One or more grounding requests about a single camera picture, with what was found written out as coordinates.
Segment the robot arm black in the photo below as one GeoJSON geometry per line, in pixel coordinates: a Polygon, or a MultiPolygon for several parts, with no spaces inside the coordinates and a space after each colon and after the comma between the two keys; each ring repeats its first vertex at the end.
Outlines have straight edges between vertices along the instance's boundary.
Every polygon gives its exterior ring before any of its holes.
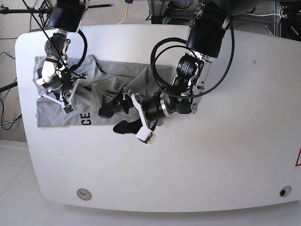
{"type": "Polygon", "coordinates": [[[83,17],[88,9],[88,0],[58,0],[50,15],[48,25],[55,28],[52,37],[45,43],[46,59],[38,69],[36,84],[54,93],[57,100],[67,101],[73,84],[78,79],[85,79],[75,71],[83,63],[87,54],[87,39],[79,29],[83,17]],[[84,42],[81,59],[75,65],[68,66],[66,51],[70,44],[67,34],[77,32],[84,42]]]}
{"type": "Polygon", "coordinates": [[[195,113],[202,96],[213,91],[224,80],[220,80],[209,90],[204,91],[205,67],[209,58],[217,58],[227,29],[233,33],[233,17],[245,13],[257,5],[256,0],[200,0],[195,8],[195,17],[190,24],[187,40],[166,38],[158,42],[151,52],[150,65],[159,90],[152,97],[138,101],[136,110],[139,119],[134,122],[121,121],[114,127],[120,134],[137,134],[141,129],[154,131],[158,120],[173,113],[195,113]],[[178,43],[187,50],[176,66],[177,75],[173,83],[167,83],[156,69],[159,58],[157,50],[168,42],[178,43]]]}

